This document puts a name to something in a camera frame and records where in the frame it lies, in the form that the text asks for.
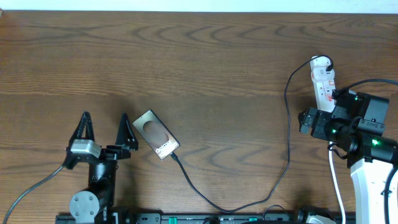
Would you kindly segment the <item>bronze Galaxy smartphone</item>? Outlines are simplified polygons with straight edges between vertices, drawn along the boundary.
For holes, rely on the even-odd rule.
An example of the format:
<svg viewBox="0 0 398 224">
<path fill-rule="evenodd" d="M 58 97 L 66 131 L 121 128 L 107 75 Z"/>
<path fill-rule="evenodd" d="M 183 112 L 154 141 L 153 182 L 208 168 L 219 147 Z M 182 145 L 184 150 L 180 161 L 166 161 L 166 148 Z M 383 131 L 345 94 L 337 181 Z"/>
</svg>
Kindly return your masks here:
<svg viewBox="0 0 398 224">
<path fill-rule="evenodd" d="M 152 110 L 138 117 L 132 125 L 160 160 L 180 147 L 179 141 Z"/>
</svg>

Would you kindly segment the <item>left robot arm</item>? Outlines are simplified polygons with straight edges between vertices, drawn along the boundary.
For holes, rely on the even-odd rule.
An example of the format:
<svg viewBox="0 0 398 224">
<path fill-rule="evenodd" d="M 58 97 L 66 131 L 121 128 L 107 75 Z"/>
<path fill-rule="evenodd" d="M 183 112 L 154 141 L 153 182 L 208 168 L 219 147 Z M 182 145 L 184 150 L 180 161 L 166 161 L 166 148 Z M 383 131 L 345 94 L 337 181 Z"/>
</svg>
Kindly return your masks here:
<svg viewBox="0 0 398 224">
<path fill-rule="evenodd" d="M 95 142 L 93 122 L 84 112 L 72 134 L 64 168 L 72 170 L 79 162 L 89 164 L 88 186 L 70 200 L 70 215 L 75 223 L 134 223 L 126 208 L 114 206 L 118 161 L 129 159 L 138 150 L 138 142 L 131 129 L 128 115 L 123 113 L 114 145 L 102 147 Z"/>
</svg>

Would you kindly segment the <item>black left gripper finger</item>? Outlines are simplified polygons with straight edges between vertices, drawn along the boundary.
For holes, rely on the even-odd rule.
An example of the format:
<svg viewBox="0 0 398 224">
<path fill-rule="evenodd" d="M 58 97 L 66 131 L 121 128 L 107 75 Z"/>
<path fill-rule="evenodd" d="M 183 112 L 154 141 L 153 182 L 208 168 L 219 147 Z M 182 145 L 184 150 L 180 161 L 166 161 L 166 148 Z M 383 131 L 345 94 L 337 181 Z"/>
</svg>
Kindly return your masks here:
<svg viewBox="0 0 398 224">
<path fill-rule="evenodd" d="M 138 150 L 138 141 L 132 131 L 130 120 L 126 113 L 121 115 L 118 134 L 115 144 L 130 151 Z"/>
<path fill-rule="evenodd" d="M 85 111 L 81 119 L 76 127 L 74 133 L 72 134 L 68 147 L 71 147 L 74 140 L 76 139 L 87 139 L 95 141 L 94 131 L 93 131 L 93 123 L 91 119 L 91 115 L 88 111 Z"/>
</svg>

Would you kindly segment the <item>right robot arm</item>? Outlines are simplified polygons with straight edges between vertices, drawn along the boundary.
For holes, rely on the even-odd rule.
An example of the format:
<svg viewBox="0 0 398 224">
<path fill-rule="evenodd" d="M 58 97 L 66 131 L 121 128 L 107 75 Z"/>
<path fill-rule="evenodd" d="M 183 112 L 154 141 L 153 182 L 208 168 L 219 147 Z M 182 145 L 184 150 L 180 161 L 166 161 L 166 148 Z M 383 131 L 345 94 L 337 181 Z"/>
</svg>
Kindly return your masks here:
<svg viewBox="0 0 398 224">
<path fill-rule="evenodd" d="M 309 108 L 300 132 L 345 151 L 356 199 L 356 223 L 397 223 L 397 141 L 383 137 L 389 100 L 333 91 L 332 111 Z"/>
</svg>

